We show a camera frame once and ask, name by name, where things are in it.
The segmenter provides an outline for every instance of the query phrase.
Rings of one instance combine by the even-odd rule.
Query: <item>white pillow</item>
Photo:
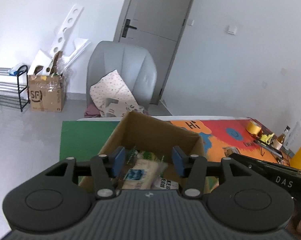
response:
[[[117,99],[120,102],[124,102],[129,105],[138,105],[134,96],[116,69],[102,77],[98,83],[92,85],[89,90],[89,94],[95,106],[100,111],[103,111],[106,107],[106,98]]]

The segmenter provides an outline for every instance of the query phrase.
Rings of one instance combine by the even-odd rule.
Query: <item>blue painted spot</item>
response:
[[[242,141],[243,140],[243,137],[242,135],[237,132],[235,129],[233,128],[226,128],[226,132],[231,136],[233,137],[234,139],[236,139],[237,141]]]
[[[204,151],[205,154],[207,154],[208,149],[212,147],[212,142],[209,140],[209,137],[211,137],[211,134],[205,134],[203,132],[200,132],[199,135],[203,138],[204,140]]]

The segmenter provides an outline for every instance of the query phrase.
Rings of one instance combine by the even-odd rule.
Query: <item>chair backrest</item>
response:
[[[92,103],[90,87],[115,69],[137,103],[148,109],[157,80],[153,58],[147,49],[114,41],[98,43],[89,60],[86,80],[87,105]]]

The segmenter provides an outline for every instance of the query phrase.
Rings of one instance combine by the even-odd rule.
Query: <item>styrofoam piece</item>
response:
[[[84,9],[83,6],[76,5],[76,4],[71,8],[71,10],[68,13],[67,17],[65,18],[63,24],[61,25],[61,27],[55,37],[55,40],[52,43],[52,48],[49,52],[49,55],[51,57],[54,57],[56,52],[63,50],[63,47],[67,43],[67,38],[68,38],[68,37],[65,37],[65,31],[66,30],[70,31],[74,27],[80,13],[83,9]]]
[[[46,55],[42,50],[39,50],[27,72],[27,75],[34,75],[35,68],[37,66],[43,66],[43,70],[46,69],[51,61],[52,58],[50,56]]]
[[[75,50],[70,56],[62,56],[63,62],[65,64],[65,69],[67,69],[70,64],[84,51],[84,49],[90,44],[88,39],[75,38],[74,45]]]

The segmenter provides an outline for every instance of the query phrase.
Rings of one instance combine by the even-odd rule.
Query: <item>door frame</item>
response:
[[[126,17],[127,17],[127,13],[128,13],[128,9],[129,9],[129,6],[131,4],[131,1],[132,0],[125,0],[124,1],[122,11],[121,11],[119,19],[118,19],[118,23],[117,23],[117,27],[116,27],[116,31],[115,31],[115,35],[114,35],[114,41],[119,42],[120,38],[123,34],[123,30],[124,30],[124,26],[125,26],[125,20],[126,20]],[[156,102],[157,105],[158,105],[158,103],[159,103],[159,101],[162,97],[163,92],[164,92],[164,89],[165,89],[165,86],[166,86],[166,83],[167,83],[167,80],[168,80],[168,76],[169,76],[170,71],[172,69],[172,65],[174,63],[175,56],[176,56],[176,53],[177,53],[177,50],[178,50],[178,47],[179,47],[179,44],[180,44],[181,37],[183,36],[185,27],[187,25],[188,16],[189,16],[189,13],[190,13],[190,9],[193,5],[193,2],[194,2],[194,0],[190,0],[190,2],[189,2],[187,13],[186,13],[186,16],[185,16],[185,21],[184,21],[184,24],[183,24],[183,26],[180,30],[178,40],[177,40],[177,43],[176,43],[176,46],[175,46],[175,49],[174,49],[174,52],[173,52],[173,55],[172,55],[172,59],[169,63],[169,67],[168,67],[168,70],[167,70],[167,73],[166,73],[166,76],[165,76],[165,79],[164,79],[163,87],[160,90],[158,101]]]

